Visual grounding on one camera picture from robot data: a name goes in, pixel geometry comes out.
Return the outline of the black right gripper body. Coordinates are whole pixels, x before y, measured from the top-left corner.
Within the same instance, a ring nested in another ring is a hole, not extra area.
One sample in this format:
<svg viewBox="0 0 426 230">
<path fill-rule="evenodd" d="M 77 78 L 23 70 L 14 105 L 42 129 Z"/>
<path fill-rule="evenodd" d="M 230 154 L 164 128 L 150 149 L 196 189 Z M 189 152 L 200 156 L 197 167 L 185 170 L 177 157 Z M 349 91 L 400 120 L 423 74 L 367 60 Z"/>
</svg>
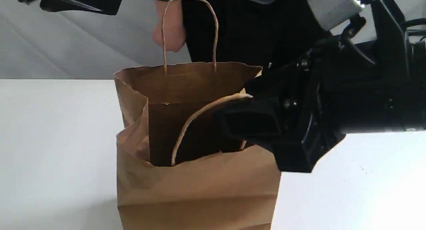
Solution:
<svg viewBox="0 0 426 230">
<path fill-rule="evenodd" d="M 311 173 L 349 133 L 425 131 L 425 41 L 361 68 L 345 51 L 311 56 L 303 73 L 289 66 L 261 78 L 249 106 L 254 121 L 245 139 L 274 154 L 280 171 Z"/>
</svg>

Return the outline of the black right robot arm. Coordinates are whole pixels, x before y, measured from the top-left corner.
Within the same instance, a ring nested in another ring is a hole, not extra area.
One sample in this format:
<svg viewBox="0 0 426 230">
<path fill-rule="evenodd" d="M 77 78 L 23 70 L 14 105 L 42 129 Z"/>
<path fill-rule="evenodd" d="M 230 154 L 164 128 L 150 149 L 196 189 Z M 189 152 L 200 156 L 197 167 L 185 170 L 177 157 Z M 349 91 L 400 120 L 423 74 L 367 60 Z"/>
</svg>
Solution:
<svg viewBox="0 0 426 230">
<path fill-rule="evenodd" d="M 292 63 L 245 84 L 251 98 L 226 104 L 222 132 L 274 154 L 280 171 L 312 172 L 349 133 L 425 130 L 425 36 L 394 0 L 308 0 L 318 40 Z"/>
</svg>

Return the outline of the person's right hand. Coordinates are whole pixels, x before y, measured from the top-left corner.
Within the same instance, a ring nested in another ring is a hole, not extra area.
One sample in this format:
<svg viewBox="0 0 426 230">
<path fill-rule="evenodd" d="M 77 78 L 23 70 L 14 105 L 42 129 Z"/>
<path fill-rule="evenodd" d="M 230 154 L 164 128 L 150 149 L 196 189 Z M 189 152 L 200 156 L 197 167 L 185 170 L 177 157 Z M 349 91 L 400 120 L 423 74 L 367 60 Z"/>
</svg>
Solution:
<svg viewBox="0 0 426 230">
<path fill-rule="evenodd" d="M 155 7 L 158 16 L 158 23 L 152 32 L 153 41 L 162 47 L 162 27 L 164 11 L 168 2 L 155 0 Z M 183 25 L 183 13 L 181 1 L 174 1 L 169 4 L 164 21 L 164 36 L 166 40 L 166 50 L 178 52 L 186 41 L 186 32 Z"/>
</svg>

